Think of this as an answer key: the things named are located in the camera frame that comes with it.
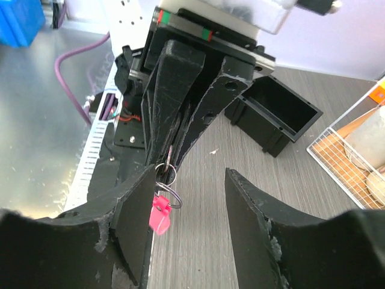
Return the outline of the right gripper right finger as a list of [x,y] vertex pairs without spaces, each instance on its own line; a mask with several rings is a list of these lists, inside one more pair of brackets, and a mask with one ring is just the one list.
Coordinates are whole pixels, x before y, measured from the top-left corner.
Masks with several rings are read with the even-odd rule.
[[225,173],[226,207],[240,288],[383,288],[384,212],[324,220]]

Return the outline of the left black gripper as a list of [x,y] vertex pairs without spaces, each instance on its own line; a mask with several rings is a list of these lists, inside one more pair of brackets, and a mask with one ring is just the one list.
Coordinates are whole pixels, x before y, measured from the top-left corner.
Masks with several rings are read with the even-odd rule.
[[[139,73],[150,75],[155,67],[142,105],[148,110],[144,121],[147,164],[158,164],[167,157],[182,121],[180,109],[203,70],[205,54],[209,60],[226,57],[189,118],[175,154],[175,167],[218,114],[251,86],[252,79],[275,78],[276,59],[245,33],[192,9],[178,8],[173,13],[156,7],[145,47],[133,50],[129,58],[129,70],[136,71],[136,77]],[[252,58],[254,65],[244,62]]]

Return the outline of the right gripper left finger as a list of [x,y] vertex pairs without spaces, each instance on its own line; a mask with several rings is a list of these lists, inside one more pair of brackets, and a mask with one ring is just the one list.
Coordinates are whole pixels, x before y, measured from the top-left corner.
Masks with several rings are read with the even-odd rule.
[[1,210],[2,288],[144,288],[153,166],[54,219]]

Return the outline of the silver keyring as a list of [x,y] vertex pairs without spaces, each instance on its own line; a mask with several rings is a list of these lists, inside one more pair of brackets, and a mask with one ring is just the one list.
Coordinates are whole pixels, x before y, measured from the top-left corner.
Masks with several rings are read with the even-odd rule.
[[172,164],[166,165],[161,163],[156,165],[156,181],[161,182],[167,186],[171,186],[175,183],[177,178],[177,171]]

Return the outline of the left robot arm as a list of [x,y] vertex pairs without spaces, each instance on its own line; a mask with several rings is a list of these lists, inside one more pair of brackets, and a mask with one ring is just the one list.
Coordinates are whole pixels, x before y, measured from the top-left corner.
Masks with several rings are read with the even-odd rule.
[[103,1],[115,83],[141,119],[145,164],[178,167],[211,122],[275,59],[257,45],[268,1]]

